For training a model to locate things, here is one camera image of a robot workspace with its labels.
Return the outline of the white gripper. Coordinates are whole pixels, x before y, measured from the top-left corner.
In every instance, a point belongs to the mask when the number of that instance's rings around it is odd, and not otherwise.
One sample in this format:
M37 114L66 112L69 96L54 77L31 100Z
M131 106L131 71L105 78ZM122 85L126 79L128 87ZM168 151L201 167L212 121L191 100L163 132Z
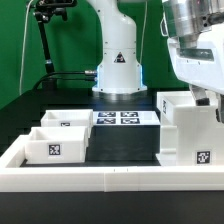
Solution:
M224 95L224 38L200 37L197 49L180 49L173 39L167 40L176 77L189 85L197 106L208 106L204 89Z

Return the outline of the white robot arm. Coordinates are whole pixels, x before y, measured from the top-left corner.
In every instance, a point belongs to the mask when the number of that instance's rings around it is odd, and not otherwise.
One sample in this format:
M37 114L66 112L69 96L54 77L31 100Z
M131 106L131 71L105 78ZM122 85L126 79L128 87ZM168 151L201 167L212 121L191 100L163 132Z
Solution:
M87 0L98 15L103 59L93 92L116 98L147 90L136 59L136 24L118 4L146 0ZM160 29L176 77L189 84L197 102L205 92L224 96L224 0L162 0Z

